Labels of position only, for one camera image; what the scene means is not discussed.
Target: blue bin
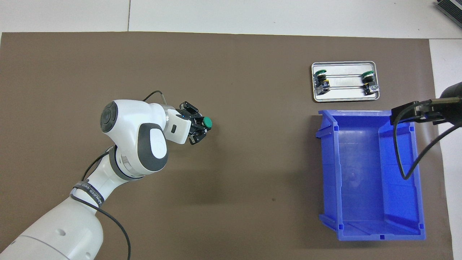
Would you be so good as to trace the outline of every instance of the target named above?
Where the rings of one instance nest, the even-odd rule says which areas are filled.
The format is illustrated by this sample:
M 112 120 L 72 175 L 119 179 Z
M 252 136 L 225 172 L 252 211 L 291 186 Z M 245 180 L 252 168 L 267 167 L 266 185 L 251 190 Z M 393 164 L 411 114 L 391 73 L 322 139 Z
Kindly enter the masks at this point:
M 322 110 L 324 225 L 342 241 L 423 240 L 424 212 L 417 167 L 401 178 L 390 111 Z M 414 124 L 399 124 L 398 146 L 407 171 L 417 157 Z

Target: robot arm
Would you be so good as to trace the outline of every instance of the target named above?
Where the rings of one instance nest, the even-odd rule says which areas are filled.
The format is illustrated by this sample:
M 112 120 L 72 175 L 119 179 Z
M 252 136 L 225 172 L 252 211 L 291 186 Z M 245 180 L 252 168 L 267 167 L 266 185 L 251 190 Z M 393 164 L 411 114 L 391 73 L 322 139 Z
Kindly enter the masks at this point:
M 184 102 L 180 109 L 137 100 L 115 100 L 103 110 L 101 130 L 115 143 L 71 197 L 98 208 L 118 186 L 160 171 L 168 159 L 166 140 L 195 144 L 212 128 L 209 118 Z M 96 210 L 71 197 L 43 215 L 1 254 L 0 260 L 88 260 L 103 243 Z

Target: brown mat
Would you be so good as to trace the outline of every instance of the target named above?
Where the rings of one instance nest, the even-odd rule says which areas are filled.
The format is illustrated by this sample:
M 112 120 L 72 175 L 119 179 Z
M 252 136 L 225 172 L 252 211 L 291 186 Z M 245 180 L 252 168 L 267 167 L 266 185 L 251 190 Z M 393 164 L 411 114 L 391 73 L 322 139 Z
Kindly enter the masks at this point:
M 381 97 L 318 104 L 314 62 L 374 61 Z M 425 241 L 340 242 L 323 226 L 322 109 L 384 110 L 435 96 L 428 40 L 193 33 L 3 33 L 0 250 L 65 199 L 111 140 L 113 99 L 164 92 L 213 119 L 198 145 L 169 143 L 166 168 L 123 185 L 103 208 L 132 259 L 452 259 L 439 146 L 422 161 Z M 159 97 L 151 101 L 160 102 Z M 416 127 L 419 150 L 437 134 Z M 96 259 L 125 239 L 98 213 Z

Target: green button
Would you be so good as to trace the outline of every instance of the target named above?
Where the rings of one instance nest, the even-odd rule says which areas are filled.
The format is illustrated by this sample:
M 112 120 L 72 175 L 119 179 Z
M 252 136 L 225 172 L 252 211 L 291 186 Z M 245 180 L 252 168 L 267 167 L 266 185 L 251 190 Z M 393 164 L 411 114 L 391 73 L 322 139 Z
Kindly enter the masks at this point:
M 366 71 L 363 73 L 363 77 L 366 77 L 367 75 L 369 74 L 374 74 L 374 71 L 373 70 L 370 70 L 370 71 Z
M 207 128 L 212 128 L 212 120 L 210 117 L 204 117 L 204 126 Z
M 321 70 L 316 71 L 315 74 L 318 75 L 318 74 L 326 73 L 326 72 L 327 72 L 327 70 L 321 69 Z

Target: aluminum tray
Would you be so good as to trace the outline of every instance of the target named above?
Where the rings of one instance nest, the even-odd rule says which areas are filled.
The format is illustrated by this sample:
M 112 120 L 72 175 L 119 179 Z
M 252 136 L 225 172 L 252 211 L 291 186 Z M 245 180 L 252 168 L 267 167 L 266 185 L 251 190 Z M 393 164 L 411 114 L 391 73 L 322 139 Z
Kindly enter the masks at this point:
M 317 94 L 315 72 L 327 70 L 326 76 L 331 85 L 330 91 Z M 362 73 L 373 70 L 375 83 L 378 84 L 377 69 L 374 62 L 315 62 L 311 66 L 313 97 L 317 102 L 371 101 L 380 97 L 380 92 L 366 95 Z

